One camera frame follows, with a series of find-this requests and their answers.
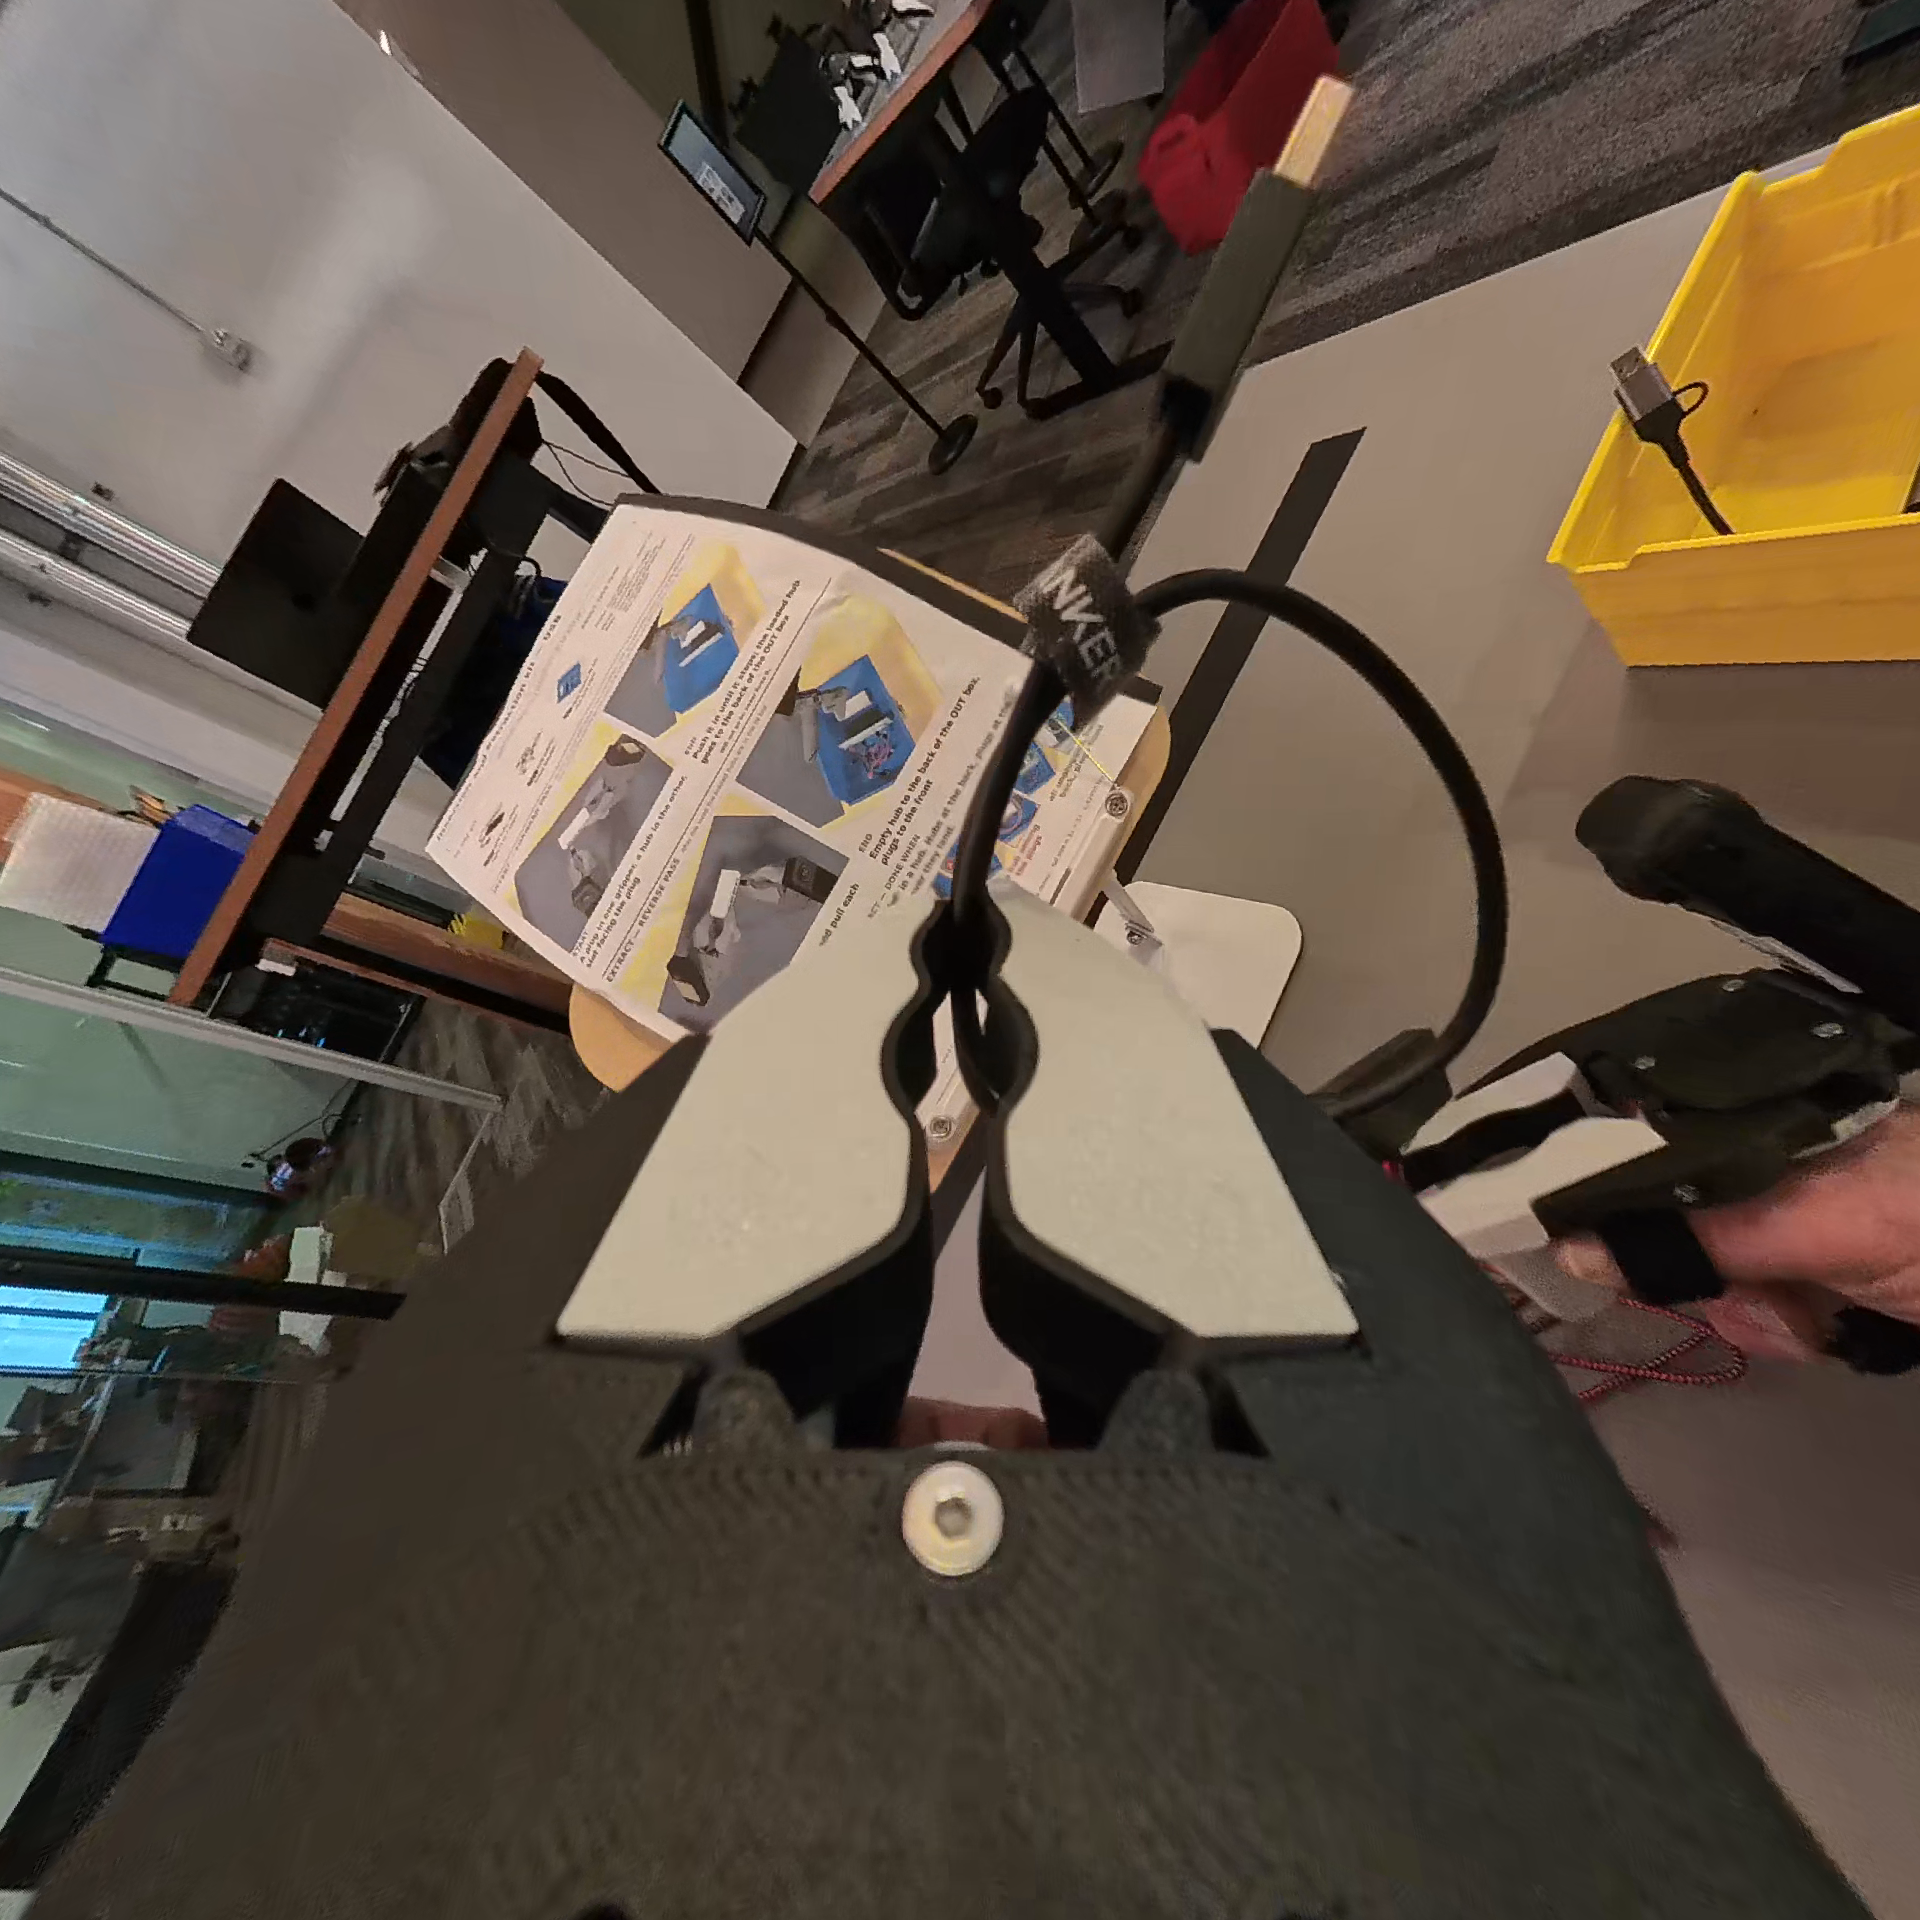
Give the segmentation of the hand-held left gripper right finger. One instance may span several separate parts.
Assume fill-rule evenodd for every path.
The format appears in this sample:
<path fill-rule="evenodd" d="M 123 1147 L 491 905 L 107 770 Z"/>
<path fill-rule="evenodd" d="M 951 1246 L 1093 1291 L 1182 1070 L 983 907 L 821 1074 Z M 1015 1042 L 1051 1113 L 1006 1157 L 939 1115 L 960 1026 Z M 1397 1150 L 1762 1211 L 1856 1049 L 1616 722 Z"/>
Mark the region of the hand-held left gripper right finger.
<path fill-rule="evenodd" d="M 1326 1358 L 1360 1323 L 1202 1017 L 1033 896 L 990 896 L 994 1088 L 978 1298 L 1049 1435 L 1099 1445 L 1129 1390 Z"/>

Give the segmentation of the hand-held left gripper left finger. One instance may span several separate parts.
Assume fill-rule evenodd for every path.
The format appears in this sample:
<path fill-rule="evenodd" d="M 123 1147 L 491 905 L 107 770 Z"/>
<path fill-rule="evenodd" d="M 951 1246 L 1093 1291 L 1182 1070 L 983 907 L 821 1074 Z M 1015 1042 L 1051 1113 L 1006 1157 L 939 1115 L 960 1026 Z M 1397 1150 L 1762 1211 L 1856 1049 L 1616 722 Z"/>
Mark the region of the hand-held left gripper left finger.
<path fill-rule="evenodd" d="M 843 1449 L 896 1435 L 937 1257 L 919 1104 L 949 935 L 942 901 L 891 907 L 683 1047 L 562 1346 L 763 1374 Z"/>

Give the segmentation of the black office chair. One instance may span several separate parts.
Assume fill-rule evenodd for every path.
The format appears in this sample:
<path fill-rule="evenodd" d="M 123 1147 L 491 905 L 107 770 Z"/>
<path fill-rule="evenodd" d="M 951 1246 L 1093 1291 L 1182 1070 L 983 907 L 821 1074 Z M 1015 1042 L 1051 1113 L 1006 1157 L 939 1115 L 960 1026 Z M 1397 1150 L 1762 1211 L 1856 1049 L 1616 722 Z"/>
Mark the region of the black office chair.
<path fill-rule="evenodd" d="M 1143 233 L 1127 224 L 1118 194 L 1095 199 L 1079 183 L 1056 149 L 1054 137 L 1065 130 L 1065 114 L 1040 80 L 1017 85 L 1001 75 L 999 98 L 974 123 L 942 82 L 850 162 L 827 210 L 901 320 L 926 320 L 967 281 L 1010 274 L 1008 258 L 1045 267 L 1045 231 L 1024 206 L 1026 183 L 1042 165 L 1067 185 L 1079 217 L 1072 245 L 1047 265 L 1049 281 L 1077 306 L 1138 315 L 1138 288 L 1081 274 L 1104 249 L 1136 249 Z"/>

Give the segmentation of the wooden desk with black frame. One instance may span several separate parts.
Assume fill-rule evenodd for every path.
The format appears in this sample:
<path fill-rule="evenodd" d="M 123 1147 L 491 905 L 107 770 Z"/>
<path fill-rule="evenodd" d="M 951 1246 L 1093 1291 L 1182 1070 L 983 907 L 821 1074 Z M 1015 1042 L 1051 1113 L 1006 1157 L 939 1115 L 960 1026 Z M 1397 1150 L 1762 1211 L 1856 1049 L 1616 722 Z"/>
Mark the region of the wooden desk with black frame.
<path fill-rule="evenodd" d="M 400 450 L 373 526 L 318 601 L 320 635 L 352 645 L 343 674 L 181 962 L 171 1006 L 213 1015 L 277 960 L 567 1033 L 571 987 L 546 962 L 350 896 L 535 537 L 549 521 L 583 539 L 606 523 L 537 466 L 539 389 L 615 459 L 599 416 L 533 350 L 482 368 L 453 418 Z"/>
<path fill-rule="evenodd" d="M 1045 5 L 1022 2 L 933 5 L 933 18 L 923 23 L 919 39 L 903 57 L 901 82 L 878 96 L 864 123 L 850 133 L 839 126 L 825 78 L 800 32 L 775 21 L 770 25 L 777 34 L 775 59 L 754 85 L 747 110 L 736 121 L 736 144 L 757 160 L 763 174 L 786 187 L 795 201 L 823 213 L 827 224 L 850 242 L 827 210 L 830 194 L 846 181 L 850 162 L 862 158 L 917 96 L 949 82 L 967 121 L 974 123 L 1001 96 L 1001 75 L 1017 85 L 1040 80 L 1049 87 L 1067 123 L 1067 130 L 1054 137 L 1058 153 L 1065 155 L 1072 174 L 1095 199 L 1118 194 L 1127 224 L 1136 226 L 1145 240 L 1145 229 L 1129 215 L 1125 192 L 1118 187 L 1120 144 L 1113 142 L 1095 151 L 1083 142 L 1067 107 L 1042 78 L 1026 48 L 1045 11 Z M 1047 265 L 1067 251 L 1079 226 L 1067 185 L 1049 165 L 1042 165 L 1029 178 L 1024 206 L 1042 224 L 1040 258 L 1045 267 L 1035 270 L 1029 261 L 1008 258 L 1013 272 L 992 277 L 1006 281 L 1013 304 L 981 370 L 976 395 L 990 409 L 1001 407 L 1003 393 L 997 384 L 997 370 L 1013 354 L 1015 405 L 1026 416 L 1047 421 L 1147 379 L 1161 370 L 1166 350 L 1111 352 L 1088 322 L 1088 313 L 1095 309 L 1065 302 L 1061 288 L 1049 281 Z M 1113 249 L 1134 254 L 1141 245 L 1134 249 L 1109 247 L 1102 256 Z M 1081 274 L 1088 277 L 1097 261 L 1099 256 Z M 992 279 L 967 281 L 960 293 L 942 299 L 933 313 L 969 286 Z"/>

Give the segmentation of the black monitor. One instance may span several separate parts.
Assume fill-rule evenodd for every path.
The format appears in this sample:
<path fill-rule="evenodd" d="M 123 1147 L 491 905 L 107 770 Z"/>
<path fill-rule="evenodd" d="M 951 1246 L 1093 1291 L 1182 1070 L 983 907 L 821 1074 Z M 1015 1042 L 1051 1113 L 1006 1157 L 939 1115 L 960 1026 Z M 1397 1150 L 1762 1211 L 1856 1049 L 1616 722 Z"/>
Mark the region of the black monitor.
<path fill-rule="evenodd" d="M 398 583 L 405 544 L 359 535 L 277 478 L 185 640 L 199 654 L 325 709 Z"/>

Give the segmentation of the white ribbed tray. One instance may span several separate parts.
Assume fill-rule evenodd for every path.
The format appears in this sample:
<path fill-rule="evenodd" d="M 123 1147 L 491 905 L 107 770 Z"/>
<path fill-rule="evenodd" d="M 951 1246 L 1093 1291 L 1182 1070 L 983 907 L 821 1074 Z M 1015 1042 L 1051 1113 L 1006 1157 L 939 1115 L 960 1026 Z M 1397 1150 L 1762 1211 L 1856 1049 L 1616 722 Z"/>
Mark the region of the white ribbed tray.
<path fill-rule="evenodd" d="M 96 937 L 126 898 L 160 830 L 50 793 L 25 798 L 2 864 L 2 907 Z"/>

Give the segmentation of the grey wall conduit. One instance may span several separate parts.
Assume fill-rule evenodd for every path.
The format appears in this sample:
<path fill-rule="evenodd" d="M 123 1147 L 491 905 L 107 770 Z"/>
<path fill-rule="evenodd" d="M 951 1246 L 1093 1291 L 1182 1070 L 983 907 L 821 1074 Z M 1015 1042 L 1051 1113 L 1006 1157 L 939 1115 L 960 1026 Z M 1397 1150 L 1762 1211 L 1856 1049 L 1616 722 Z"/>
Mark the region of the grey wall conduit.
<path fill-rule="evenodd" d="M 98 251 L 87 240 L 78 238 L 73 231 L 64 229 L 53 215 L 27 203 L 16 192 L 2 187 L 2 203 L 11 208 L 18 217 L 34 224 L 41 233 L 48 233 L 57 240 L 66 251 L 75 258 L 85 261 L 89 267 L 110 277 L 117 286 L 128 290 L 135 299 L 144 302 L 146 306 L 162 313 L 167 320 L 185 329 L 197 338 L 197 343 L 222 366 L 231 368 L 238 375 L 251 370 L 256 361 L 256 350 L 249 338 L 229 329 L 215 327 L 192 313 L 187 313 L 178 302 L 169 295 L 155 290 L 144 279 L 135 277 L 128 267 L 112 261 L 107 254 Z"/>

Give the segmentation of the person's right hand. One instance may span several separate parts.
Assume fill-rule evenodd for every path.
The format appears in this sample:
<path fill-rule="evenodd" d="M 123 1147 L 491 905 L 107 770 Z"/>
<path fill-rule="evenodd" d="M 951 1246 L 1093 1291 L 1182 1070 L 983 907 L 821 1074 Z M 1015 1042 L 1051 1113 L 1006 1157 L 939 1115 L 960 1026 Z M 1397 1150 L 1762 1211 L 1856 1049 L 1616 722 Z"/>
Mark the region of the person's right hand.
<path fill-rule="evenodd" d="M 1687 1216 L 1689 1282 L 1714 1296 L 1678 1310 L 1767 1360 L 1915 1369 L 1918 1111 L 1797 1161 L 1769 1191 Z"/>

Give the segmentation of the black and white tools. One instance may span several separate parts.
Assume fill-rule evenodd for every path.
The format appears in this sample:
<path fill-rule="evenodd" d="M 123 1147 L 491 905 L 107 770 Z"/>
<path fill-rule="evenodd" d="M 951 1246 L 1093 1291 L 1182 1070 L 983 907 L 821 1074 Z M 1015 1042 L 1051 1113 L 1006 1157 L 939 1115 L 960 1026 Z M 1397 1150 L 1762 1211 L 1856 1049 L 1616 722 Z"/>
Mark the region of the black and white tools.
<path fill-rule="evenodd" d="M 928 2 L 841 2 L 800 30 L 843 130 L 857 130 L 873 101 L 901 82 L 905 53 L 930 18 Z"/>

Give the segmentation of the yellow plastic bin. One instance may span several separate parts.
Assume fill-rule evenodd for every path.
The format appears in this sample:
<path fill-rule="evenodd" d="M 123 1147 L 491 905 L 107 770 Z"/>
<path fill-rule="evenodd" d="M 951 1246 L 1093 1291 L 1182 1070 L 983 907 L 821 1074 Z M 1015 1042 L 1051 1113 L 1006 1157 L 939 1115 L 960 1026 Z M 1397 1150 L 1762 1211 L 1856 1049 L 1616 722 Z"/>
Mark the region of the yellow plastic bin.
<path fill-rule="evenodd" d="M 1739 176 L 1648 361 L 1687 471 L 1609 423 L 1550 549 L 1627 665 L 1918 658 L 1918 110 Z"/>

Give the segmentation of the printed instruction sheet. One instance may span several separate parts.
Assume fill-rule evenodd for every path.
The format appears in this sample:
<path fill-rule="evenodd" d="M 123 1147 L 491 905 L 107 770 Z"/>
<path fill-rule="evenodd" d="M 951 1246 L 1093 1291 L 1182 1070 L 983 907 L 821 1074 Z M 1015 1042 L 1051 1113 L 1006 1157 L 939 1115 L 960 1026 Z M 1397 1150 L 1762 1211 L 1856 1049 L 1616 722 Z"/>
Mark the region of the printed instruction sheet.
<path fill-rule="evenodd" d="M 798 955 L 949 898 L 1026 624 L 768 514 L 613 510 L 542 624 L 430 857 L 663 1042 Z"/>

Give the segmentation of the white paper sheet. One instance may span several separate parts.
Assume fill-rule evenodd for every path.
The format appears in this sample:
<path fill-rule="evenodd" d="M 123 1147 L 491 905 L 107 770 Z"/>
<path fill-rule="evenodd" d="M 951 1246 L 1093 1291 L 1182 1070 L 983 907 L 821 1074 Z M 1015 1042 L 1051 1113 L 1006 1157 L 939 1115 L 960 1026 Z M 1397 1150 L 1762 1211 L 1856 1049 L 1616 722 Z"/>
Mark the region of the white paper sheet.
<path fill-rule="evenodd" d="M 1168 2 L 1070 2 L 1079 112 L 1145 103 L 1166 87 Z"/>

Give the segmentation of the tablet sign on stand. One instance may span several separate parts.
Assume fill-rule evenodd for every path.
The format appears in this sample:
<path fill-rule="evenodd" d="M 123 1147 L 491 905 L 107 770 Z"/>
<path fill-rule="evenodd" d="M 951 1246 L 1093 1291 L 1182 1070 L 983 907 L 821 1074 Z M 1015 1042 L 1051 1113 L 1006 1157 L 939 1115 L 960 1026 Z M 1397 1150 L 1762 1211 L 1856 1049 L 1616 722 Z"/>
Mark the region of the tablet sign on stand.
<path fill-rule="evenodd" d="M 926 466 L 935 475 L 946 475 L 949 469 L 953 469 L 969 450 L 976 434 L 976 416 L 960 414 L 942 421 L 901 382 L 898 373 L 894 373 L 887 361 L 875 354 L 869 341 L 850 327 L 848 318 L 779 249 L 773 238 L 773 229 L 768 226 L 766 190 L 727 155 L 718 137 L 686 103 L 679 103 L 667 117 L 661 135 L 661 153 L 722 217 L 741 242 L 761 249 L 779 265 L 789 283 L 802 290 L 805 299 L 814 304 L 827 327 L 846 345 L 850 345 L 862 361 L 869 363 L 869 368 L 894 395 L 901 398 L 912 418 L 921 421 L 930 434 Z"/>

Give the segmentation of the blue storage box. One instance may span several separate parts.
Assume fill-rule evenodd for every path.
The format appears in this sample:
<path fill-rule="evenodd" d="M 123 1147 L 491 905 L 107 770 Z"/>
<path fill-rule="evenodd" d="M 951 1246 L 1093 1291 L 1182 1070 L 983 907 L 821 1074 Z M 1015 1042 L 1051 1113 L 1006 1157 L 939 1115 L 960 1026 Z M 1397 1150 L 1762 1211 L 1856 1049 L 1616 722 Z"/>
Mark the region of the blue storage box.
<path fill-rule="evenodd" d="M 199 942 L 226 887 L 251 850 L 256 830 L 194 805 L 158 834 L 114 907 L 101 946 L 178 967 Z"/>

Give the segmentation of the red fabric bag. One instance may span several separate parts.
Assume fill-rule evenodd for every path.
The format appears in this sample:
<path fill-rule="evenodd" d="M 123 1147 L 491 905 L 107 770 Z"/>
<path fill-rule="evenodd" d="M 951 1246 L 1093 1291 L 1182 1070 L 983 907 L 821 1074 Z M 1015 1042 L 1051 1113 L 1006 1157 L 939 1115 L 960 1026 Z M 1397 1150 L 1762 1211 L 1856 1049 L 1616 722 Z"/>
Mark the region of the red fabric bag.
<path fill-rule="evenodd" d="M 1337 73 L 1319 2 L 1195 5 L 1211 32 L 1145 137 L 1136 183 L 1175 249 L 1209 254 L 1273 167 L 1312 87 Z"/>

